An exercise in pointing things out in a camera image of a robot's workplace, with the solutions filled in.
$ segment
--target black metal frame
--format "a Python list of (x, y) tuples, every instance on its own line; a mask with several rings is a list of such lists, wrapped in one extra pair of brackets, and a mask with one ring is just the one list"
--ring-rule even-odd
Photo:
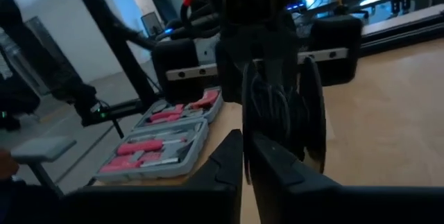
[(140, 67), (135, 56), (130, 50), (127, 41), (134, 42), (145, 49), (152, 49), (154, 43), (147, 42), (136, 32), (126, 28), (119, 20), (111, 13), (108, 5), (104, 0), (82, 0), (88, 9), (93, 20), (96, 22), (99, 30), (102, 32), (106, 42), (110, 46), (116, 59), (119, 61), (123, 72), (128, 77), (133, 85), (138, 99), (128, 102), (120, 103), (118, 105), (111, 105), (106, 107), (106, 116), (102, 117), (100, 114), (91, 114), (90, 118), (83, 119), (83, 126), (90, 126), (105, 121), (113, 121), (117, 131), (121, 137), (123, 133), (117, 124), (117, 119), (127, 117), (133, 114), (145, 112), (159, 97), (153, 91), (146, 74)]

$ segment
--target desk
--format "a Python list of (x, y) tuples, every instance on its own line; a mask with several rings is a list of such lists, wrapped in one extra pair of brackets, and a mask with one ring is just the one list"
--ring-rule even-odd
[[(346, 185), (444, 186), (443, 70), (444, 40), (435, 40), (360, 59), (352, 82), (324, 88), (325, 174)], [(241, 106), (225, 103), (193, 172), (236, 128), (241, 128)], [(246, 184), (241, 222), (259, 223), (253, 189)]]

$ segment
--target gray stool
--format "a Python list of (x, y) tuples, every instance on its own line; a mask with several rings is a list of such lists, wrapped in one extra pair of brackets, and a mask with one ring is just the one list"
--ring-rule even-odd
[(62, 191), (44, 170), (42, 162), (56, 161), (75, 144), (76, 140), (68, 137), (36, 138), (14, 148), (11, 155), (17, 163), (28, 165), (42, 186), (62, 196)]

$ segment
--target tool kit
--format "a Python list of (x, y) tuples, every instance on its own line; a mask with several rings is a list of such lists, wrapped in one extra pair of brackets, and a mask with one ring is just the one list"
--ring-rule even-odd
[(134, 131), (96, 173), (102, 182), (170, 178), (191, 171), (208, 135), (207, 119), (197, 118)]
[(208, 123), (211, 123), (221, 108), (222, 102), (220, 87), (206, 89), (201, 100), (186, 105), (170, 105), (165, 100), (159, 100), (148, 109), (133, 130), (198, 117), (204, 117)]

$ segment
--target gray tool case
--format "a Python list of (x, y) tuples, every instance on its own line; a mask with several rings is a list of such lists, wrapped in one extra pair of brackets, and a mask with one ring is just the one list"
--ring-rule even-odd
[[(101, 182), (127, 182), (130, 180), (171, 178), (187, 174), (193, 169), (193, 165), (199, 157), (207, 135), (208, 122), (204, 118), (190, 119), (133, 131), (122, 139), (122, 142), (115, 148), (111, 157), (97, 171), (94, 177)], [(165, 142), (174, 142), (171, 140), (178, 141), (183, 137), (186, 137), (187, 141), (164, 144), (160, 152), (136, 151), (129, 155), (117, 155), (122, 144), (130, 142), (137, 144), (139, 141), (147, 139), (163, 139)], [(124, 158), (127, 162), (134, 164), (134, 162), (142, 162), (144, 157), (155, 157), (155, 159), (145, 160), (142, 163), (144, 165), (140, 165), (137, 168), (104, 171), (105, 168), (109, 168), (107, 165), (112, 165), (112, 168), (115, 168), (114, 161), (120, 160), (120, 158)]]
[[(217, 96), (216, 101), (214, 102), (213, 106), (210, 109), (205, 110), (203, 112), (203, 114), (201, 114), (201, 115), (184, 117), (184, 118), (181, 118), (177, 121), (185, 121), (188, 119), (196, 119), (196, 118), (204, 117), (208, 120), (208, 123), (213, 122), (214, 118), (216, 118), (217, 112), (219, 112), (219, 110), (222, 107), (223, 99), (222, 99), (222, 91), (221, 91), (220, 87), (209, 88), (209, 89), (206, 89), (206, 91), (211, 90), (211, 89), (217, 89), (219, 91), (219, 95)], [(143, 115), (142, 119), (140, 119), (140, 121), (135, 125), (133, 130), (136, 131), (136, 130), (141, 130), (141, 129), (145, 129), (145, 128), (151, 128), (153, 126), (163, 126), (163, 125), (169, 125), (169, 124), (173, 123), (173, 122), (164, 122), (164, 123), (146, 124), (146, 120), (149, 119), (149, 117), (154, 114), (155, 109), (159, 108), (159, 106), (165, 105), (165, 104), (168, 104), (165, 100), (159, 100), (159, 101), (155, 102), (148, 109), (148, 111)]]

